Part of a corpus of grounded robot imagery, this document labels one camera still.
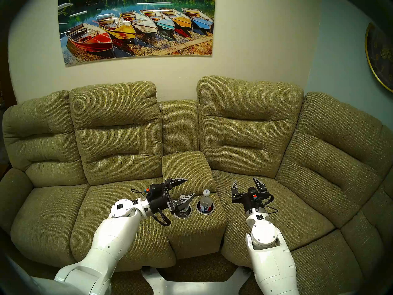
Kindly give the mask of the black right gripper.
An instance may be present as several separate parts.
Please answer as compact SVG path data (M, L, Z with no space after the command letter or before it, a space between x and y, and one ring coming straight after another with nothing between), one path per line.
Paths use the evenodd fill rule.
M264 183L255 177L253 177L253 181L256 188L250 187L245 193L239 193L236 180L234 180L231 188L232 203L242 204L245 212L254 208L264 208L274 199L273 195L267 191Z

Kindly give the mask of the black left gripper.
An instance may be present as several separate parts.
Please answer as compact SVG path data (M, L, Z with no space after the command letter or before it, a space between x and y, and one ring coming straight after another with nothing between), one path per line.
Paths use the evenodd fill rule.
M189 208L189 204L195 197L195 193L189 194L177 200L171 200L168 191L188 181L184 178L169 178L163 184L152 184L149 190L146 190L146 216L154 216L160 210L170 209L171 214L179 214Z

